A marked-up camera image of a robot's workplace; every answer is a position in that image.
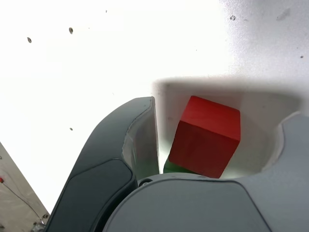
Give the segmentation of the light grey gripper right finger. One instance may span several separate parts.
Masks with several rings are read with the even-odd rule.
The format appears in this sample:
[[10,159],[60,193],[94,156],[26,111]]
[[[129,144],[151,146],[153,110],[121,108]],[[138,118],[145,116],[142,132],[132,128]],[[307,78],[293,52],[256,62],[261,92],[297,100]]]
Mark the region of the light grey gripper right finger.
[[150,177],[119,203],[106,232],[306,232],[309,229],[309,119],[300,105],[278,126],[264,171],[234,179],[197,174]]

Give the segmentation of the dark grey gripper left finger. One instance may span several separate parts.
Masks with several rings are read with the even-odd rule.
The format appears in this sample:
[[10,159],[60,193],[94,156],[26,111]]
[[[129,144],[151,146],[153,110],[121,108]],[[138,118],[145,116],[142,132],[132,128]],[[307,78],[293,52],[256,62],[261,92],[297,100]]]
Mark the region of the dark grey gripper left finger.
[[154,97],[119,106],[94,128],[46,225],[48,232],[99,232],[138,181],[159,173]]

